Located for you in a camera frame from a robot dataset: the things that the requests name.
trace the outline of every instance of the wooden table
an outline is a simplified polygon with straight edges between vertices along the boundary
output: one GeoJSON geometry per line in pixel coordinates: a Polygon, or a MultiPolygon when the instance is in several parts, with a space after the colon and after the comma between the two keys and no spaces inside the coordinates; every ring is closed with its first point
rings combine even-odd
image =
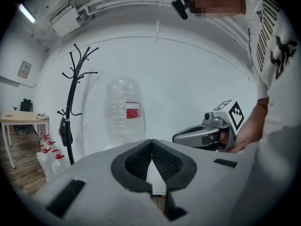
{"type": "Polygon", "coordinates": [[[8,142],[7,142],[6,133],[5,133],[5,126],[7,126],[8,141],[9,141],[10,146],[12,146],[12,143],[11,143],[10,135],[9,135],[9,125],[38,125],[38,136],[40,136],[40,125],[44,124],[46,127],[46,135],[49,134],[49,129],[48,129],[49,120],[39,120],[36,118],[37,116],[38,116],[38,113],[34,113],[34,112],[8,111],[8,112],[5,112],[0,118],[0,123],[2,123],[2,133],[3,133],[5,148],[8,153],[8,157],[9,157],[10,163],[13,168],[16,168],[16,167],[14,165],[14,162],[13,162],[10,152],[9,152],[8,142]]]}

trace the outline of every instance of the person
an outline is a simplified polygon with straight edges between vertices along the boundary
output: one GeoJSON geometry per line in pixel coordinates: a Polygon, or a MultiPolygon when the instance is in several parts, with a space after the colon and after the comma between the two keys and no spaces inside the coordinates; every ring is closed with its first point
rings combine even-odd
{"type": "MultiPolygon", "coordinates": [[[[244,150],[248,144],[282,129],[284,125],[273,101],[269,100],[269,89],[299,53],[299,40],[279,4],[275,0],[189,0],[185,3],[193,13],[204,18],[243,14],[248,22],[247,68],[255,78],[257,104],[230,152],[244,150]]],[[[226,145],[227,141],[228,135],[221,132],[220,142],[226,145]]]]}

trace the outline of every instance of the black coat rack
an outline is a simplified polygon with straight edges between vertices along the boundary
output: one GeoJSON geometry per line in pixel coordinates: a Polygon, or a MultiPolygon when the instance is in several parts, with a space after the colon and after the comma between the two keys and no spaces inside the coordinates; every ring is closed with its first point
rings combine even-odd
{"type": "Polygon", "coordinates": [[[73,71],[73,76],[68,77],[65,73],[62,73],[62,75],[65,76],[66,78],[72,79],[72,83],[71,83],[70,91],[69,91],[69,95],[68,95],[68,100],[67,100],[66,112],[64,110],[62,110],[62,112],[57,111],[58,114],[61,114],[63,116],[61,119],[59,134],[61,136],[63,145],[65,147],[67,147],[69,161],[70,161],[71,165],[74,163],[74,158],[73,158],[72,147],[71,147],[71,144],[73,143],[73,138],[72,138],[72,133],[71,133],[71,129],[70,129],[70,113],[74,116],[82,115],[82,113],[73,114],[73,112],[72,112],[73,98],[74,98],[76,85],[80,83],[79,80],[84,78],[85,74],[98,73],[98,72],[87,72],[87,73],[82,73],[81,75],[79,75],[80,69],[81,69],[83,63],[85,62],[85,60],[89,60],[87,57],[90,54],[92,54],[94,51],[98,50],[98,47],[96,49],[94,49],[93,51],[91,51],[90,53],[88,53],[88,51],[90,50],[90,47],[88,47],[82,57],[79,48],[76,46],[76,44],[74,44],[74,46],[76,47],[76,49],[79,52],[79,63],[75,68],[75,64],[74,64],[73,57],[72,57],[72,52],[70,52],[70,56],[71,56],[71,60],[72,60],[72,64],[73,64],[73,68],[70,67],[70,69],[73,71]]]}

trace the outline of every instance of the white t-shirt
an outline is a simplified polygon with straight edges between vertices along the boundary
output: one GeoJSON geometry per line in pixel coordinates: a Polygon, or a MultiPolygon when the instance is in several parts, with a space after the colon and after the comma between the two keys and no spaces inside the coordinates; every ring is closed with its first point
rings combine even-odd
{"type": "MultiPolygon", "coordinates": [[[[249,69],[253,71],[256,81],[257,99],[270,97],[263,129],[265,136],[285,126],[274,107],[270,88],[289,64],[297,59],[295,55],[299,53],[300,42],[285,12],[275,0],[246,0],[246,19],[249,24],[249,69]]],[[[300,60],[297,60],[294,63],[300,65],[300,60]]]]}

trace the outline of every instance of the white wall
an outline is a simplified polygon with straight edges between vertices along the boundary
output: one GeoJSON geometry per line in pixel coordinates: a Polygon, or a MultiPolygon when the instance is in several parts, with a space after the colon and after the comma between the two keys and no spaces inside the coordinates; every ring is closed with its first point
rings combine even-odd
{"type": "MultiPolygon", "coordinates": [[[[163,11],[160,17],[157,43],[156,13],[132,9],[92,21],[50,51],[37,76],[33,98],[35,111],[50,116],[51,137],[65,155],[66,148],[58,135],[62,116],[56,111],[66,107],[71,80],[63,77],[62,72],[71,75],[69,52],[73,51],[75,61],[79,58],[74,43],[82,53],[88,45],[91,50],[99,47],[82,67],[83,73],[98,74],[85,76],[75,92],[73,112],[83,113],[71,118],[75,161],[110,147],[103,105],[106,85],[116,76],[138,81],[147,138],[171,141],[174,133],[200,124],[206,111],[228,99],[237,99],[245,117],[249,116],[256,103],[256,89],[242,65],[246,51],[205,21],[185,25],[177,16],[163,11]]],[[[161,192],[162,187],[164,184],[155,191],[161,192]]]]}
{"type": "Polygon", "coordinates": [[[42,59],[43,49],[31,42],[29,34],[12,24],[0,42],[0,114],[13,110],[13,106],[19,110],[24,98],[31,99],[42,59]],[[23,61],[32,65],[27,79],[17,76],[23,61]]]}

